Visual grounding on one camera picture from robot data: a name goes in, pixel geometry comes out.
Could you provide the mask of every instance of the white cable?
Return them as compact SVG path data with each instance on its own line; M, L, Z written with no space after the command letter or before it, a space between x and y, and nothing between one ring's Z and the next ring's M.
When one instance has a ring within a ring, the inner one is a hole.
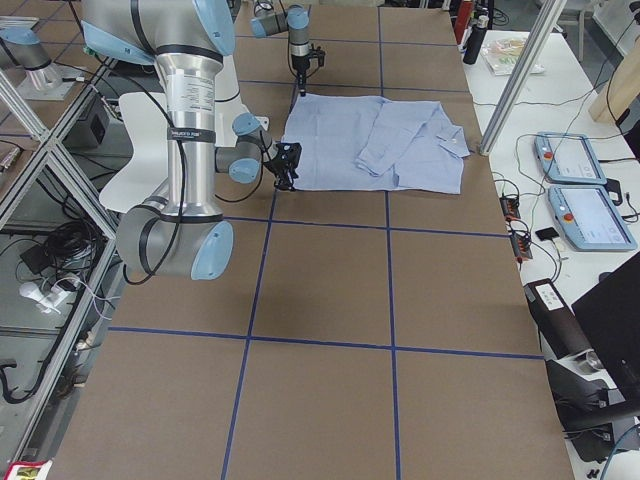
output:
M114 296L114 297L101 297L100 295L96 294L91 287L89 287L89 285L87 285L85 282L83 282L82 280L80 280L78 277L63 277L59 280L57 280L51 288L55 287L56 285L58 285L58 283L64 281L64 280L69 280L70 282L74 283L74 284L80 284L82 285L93 297L91 300L91 303L93 303L93 308L96 311L96 313L98 314L98 316L102 319L102 320L107 320L110 321L111 317L107 317L105 315L102 314L102 311L98 308L98 304L96 303L96 300L101 300L103 302L108 302L110 300L119 300L120 296Z

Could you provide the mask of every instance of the metal frame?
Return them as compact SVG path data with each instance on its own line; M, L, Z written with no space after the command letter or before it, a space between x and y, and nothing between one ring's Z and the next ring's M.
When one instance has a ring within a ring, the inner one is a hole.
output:
M549 0L542 6L524 50L509 77L507 85L504 87L493 116L489 120L489 125L480 142L480 155L489 155L498 140L498 136L518 100L529 73L544 48L547 38L549 38L549 34L558 21L566 3L567 0Z
M96 74L93 75L91 83L98 83L107 71L106 67L100 67ZM92 94L92 88L85 86L61 115L56 125L49 130L29 104L20 97L20 94L4 72L0 70L0 99L4 100L9 110L25 127L32 138L40 142L39 147L33 152L24 170L13 181L7 194L0 199L0 228L7 223L38 175L45 167L50 167L55 177L65 185L80 207L87 212L107 238L102 255L88 281L89 288L95 291L102 283L116 252L115 231L117 218L100 204L96 188L61 143L64 136L67 135L74 122L92 99ZM67 331L44 374L38 392L29 400L30 404L25 410L25 418L28 419L25 422L26 428L21 432L21 440L15 447L13 461L19 460L25 455L25 449L29 446L58 377L68 361L69 354L73 350L80 330L85 325L86 317L91 308L93 308L93 296L89 291L85 291L79 300L73 317L70 319ZM37 333L25 332L27 335Z
M46 140L49 136L49 130L31 109L29 104L23 100L1 69L0 98L5 101L9 110L11 110L32 137L40 141Z
M91 274L91 278L89 279L88 285L92 291L95 291L100 283L102 282L103 277L105 276L107 269L109 268L109 264L111 263L111 259L116 251L116 242L115 240L110 240L107 242L104 252L100 257L100 261L98 265L94 269ZM78 303L78 308L76 309L67 331L65 332L62 341L60 342L60 346L58 350L54 354L51 359L51 363L49 364L49 368L44 375L42 383L40 384L40 388L36 395L33 397L32 405L29 408L29 422L27 424L27 428L24 432L22 440L18 445L16 453L14 455L13 461L17 461L22 456L22 452L24 448L28 445L29 439L33 434L40 417L44 411L44 407L47 405L49 401L49 397L53 392L54 387L56 386L56 382L60 373L62 372L62 368L64 367L67 358L69 357L69 353L71 352L75 341L85 323L85 317L87 313L93 306L93 295L85 290Z

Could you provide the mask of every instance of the white chair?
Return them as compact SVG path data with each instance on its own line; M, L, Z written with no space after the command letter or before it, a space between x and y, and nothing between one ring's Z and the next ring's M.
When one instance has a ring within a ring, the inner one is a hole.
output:
M538 8L547 0L535 0ZM578 25L578 61L582 62L584 55L584 21L593 15L596 5L602 5L608 0L567 0L558 25Z

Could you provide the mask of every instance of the gray tile floor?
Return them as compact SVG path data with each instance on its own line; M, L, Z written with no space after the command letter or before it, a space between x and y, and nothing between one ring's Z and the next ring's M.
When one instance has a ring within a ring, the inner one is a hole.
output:
M499 30L530 31L540 11L534 0L496 0L495 3L496 7L508 17L506 25L495 26ZM582 68L592 84L600 85L611 77L616 66L620 63L621 56L614 50L613 44L592 19L587 20L585 27ZM567 33L567 42L577 56L578 27L569 25L564 29ZM629 130L640 120L640 102L635 100L630 110L629 116L621 125L623 132Z

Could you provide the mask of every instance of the black monitor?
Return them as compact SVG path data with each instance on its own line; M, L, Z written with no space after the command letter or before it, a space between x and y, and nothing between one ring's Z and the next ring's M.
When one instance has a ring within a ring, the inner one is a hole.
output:
M572 308L620 393L627 401L640 401L640 253L607 275Z

